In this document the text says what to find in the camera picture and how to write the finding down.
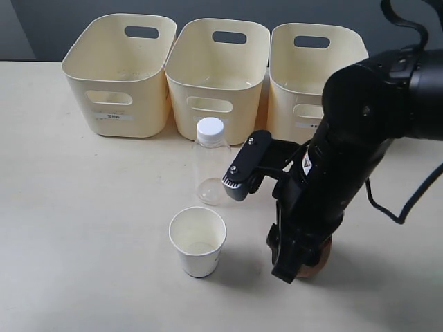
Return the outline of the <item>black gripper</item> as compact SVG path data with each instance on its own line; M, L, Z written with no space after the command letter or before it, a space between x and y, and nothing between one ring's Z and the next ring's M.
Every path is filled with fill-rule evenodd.
M378 127L321 121L309 142L273 139L272 161L288 172L272 196L278 223L266 238L271 274L291 284L307 258L302 242L322 243L341 224L346 207L385 156L392 137Z

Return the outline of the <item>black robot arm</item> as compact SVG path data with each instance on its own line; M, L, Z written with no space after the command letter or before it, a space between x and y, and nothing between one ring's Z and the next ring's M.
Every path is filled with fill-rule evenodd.
M318 266L346 207L395 139L442 139L442 51L386 51L335 72L314 137L273 191L272 274L292 282Z

